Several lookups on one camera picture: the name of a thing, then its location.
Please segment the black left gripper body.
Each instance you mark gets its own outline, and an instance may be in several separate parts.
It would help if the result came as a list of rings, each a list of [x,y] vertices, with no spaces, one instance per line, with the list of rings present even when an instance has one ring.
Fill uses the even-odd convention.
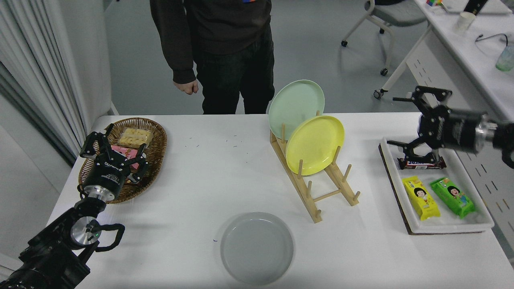
[[[97,156],[94,165],[83,183],[83,190],[88,187],[101,187],[111,193],[120,193],[130,175],[130,168],[123,165],[118,159],[106,156]]]

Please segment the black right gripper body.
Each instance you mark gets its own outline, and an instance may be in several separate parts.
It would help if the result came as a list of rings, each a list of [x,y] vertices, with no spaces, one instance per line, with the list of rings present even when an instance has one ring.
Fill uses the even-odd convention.
[[[477,129],[482,125],[482,112],[437,106],[422,111],[418,135],[430,148],[447,148],[478,153],[482,137]]]

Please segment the person's right hand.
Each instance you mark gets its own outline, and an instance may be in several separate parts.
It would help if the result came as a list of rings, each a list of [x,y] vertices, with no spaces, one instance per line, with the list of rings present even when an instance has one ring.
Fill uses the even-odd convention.
[[[187,95],[196,94],[199,90],[197,80],[191,81],[189,83],[177,83],[177,82],[173,81],[173,84],[178,90],[186,93]]]

